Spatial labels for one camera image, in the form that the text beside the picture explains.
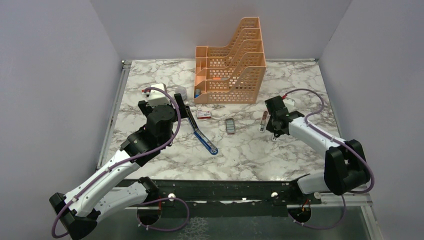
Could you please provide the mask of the pink white small stapler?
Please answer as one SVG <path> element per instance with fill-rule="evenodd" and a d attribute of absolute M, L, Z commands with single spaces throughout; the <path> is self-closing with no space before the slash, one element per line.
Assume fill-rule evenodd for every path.
<path fill-rule="evenodd" d="M 268 118 L 268 112 L 264 111 L 261 117 L 260 125 L 259 125 L 259 131 L 261 133 L 263 133 L 266 129 L 267 118 Z"/>

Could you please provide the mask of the red white staple box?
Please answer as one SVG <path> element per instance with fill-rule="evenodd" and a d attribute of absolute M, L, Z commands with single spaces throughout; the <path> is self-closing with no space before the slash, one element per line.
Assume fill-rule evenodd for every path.
<path fill-rule="evenodd" d="M 212 118 L 212 113 L 211 113 L 210 110 L 197 109 L 196 110 L 196 118 L 198 120 L 211 119 Z"/>

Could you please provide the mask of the staple tray with staples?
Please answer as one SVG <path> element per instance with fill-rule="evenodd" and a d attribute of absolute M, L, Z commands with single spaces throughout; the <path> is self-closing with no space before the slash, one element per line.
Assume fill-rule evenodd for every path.
<path fill-rule="evenodd" d="M 226 133 L 229 135 L 235 134 L 236 128 L 235 128 L 235 121 L 233 118 L 227 118 L 225 120 L 225 128 Z"/>

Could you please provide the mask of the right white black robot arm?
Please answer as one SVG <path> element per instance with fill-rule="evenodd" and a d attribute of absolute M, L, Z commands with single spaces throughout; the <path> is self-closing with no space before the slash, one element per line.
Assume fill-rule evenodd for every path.
<path fill-rule="evenodd" d="M 340 196 L 372 179 L 360 142 L 332 137 L 313 123 L 307 123 L 302 113 L 288 110 L 281 96 L 265 100 L 265 106 L 269 113 L 266 130 L 274 138 L 292 136 L 324 159 L 322 173 L 309 174 L 294 181 L 295 186 L 288 190 L 292 202 L 300 204 L 315 192 L 331 192 Z"/>

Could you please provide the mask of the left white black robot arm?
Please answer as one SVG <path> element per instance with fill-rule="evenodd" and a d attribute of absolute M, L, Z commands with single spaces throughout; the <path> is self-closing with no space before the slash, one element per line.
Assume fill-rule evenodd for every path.
<path fill-rule="evenodd" d="M 149 177 L 141 177 L 130 186 L 113 191 L 125 177 L 146 165 L 162 150 L 170 147 L 177 136 L 187 108 L 181 94 L 170 96 L 149 87 L 148 101 L 139 108 L 146 124 L 130 134 L 115 155 L 82 184 L 67 193 L 55 193 L 49 199 L 56 212 L 51 235 L 55 239 L 70 236 L 81 240 L 99 222 L 136 204 L 161 202 L 159 188 Z"/>

